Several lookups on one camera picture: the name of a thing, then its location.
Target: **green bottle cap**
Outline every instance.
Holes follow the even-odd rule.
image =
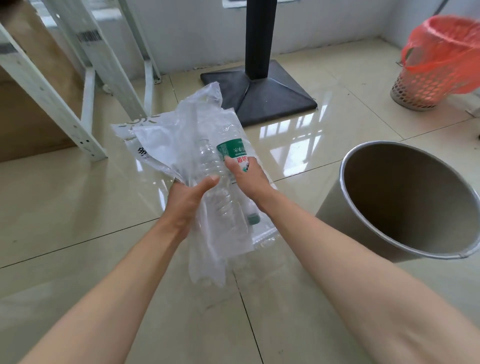
[[[255,225],[260,222],[260,215],[259,214],[251,214],[247,216],[248,224]]]

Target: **person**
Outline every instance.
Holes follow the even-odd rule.
[[[480,331],[430,288],[289,201],[255,158],[247,172],[230,158],[225,164],[377,363],[480,362]],[[218,180],[174,182],[157,223],[21,363],[123,363],[203,194]]]

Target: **tile floor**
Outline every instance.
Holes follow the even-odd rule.
[[[306,210],[317,211],[345,153],[377,139],[437,155],[480,191],[480,120],[452,99],[425,113],[394,103],[398,55],[368,40],[275,57],[319,108],[246,133],[278,188]],[[200,88],[201,72],[166,75],[154,112]],[[134,86],[143,97],[142,83]],[[109,124],[127,120],[98,93],[94,135],[109,159],[90,164],[70,148],[0,164],[3,363],[17,362],[161,215],[171,180],[113,135]],[[283,240],[232,261],[223,289],[190,282],[187,250],[156,291],[129,363],[370,363]],[[480,325],[480,255],[401,266]]]

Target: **green bottle label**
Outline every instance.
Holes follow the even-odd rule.
[[[232,139],[227,142],[221,143],[216,146],[222,158],[225,160],[225,156],[234,158],[240,167],[246,172],[248,170],[248,157],[243,146],[241,138]],[[235,177],[231,176],[232,183],[235,183]]]

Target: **forearm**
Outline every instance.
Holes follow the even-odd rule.
[[[178,243],[159,220],[21,363],[123,363]]]
[[[479,331],[423,283],[278,192],[260,204],[377,362],[471,363],[478,358]]]

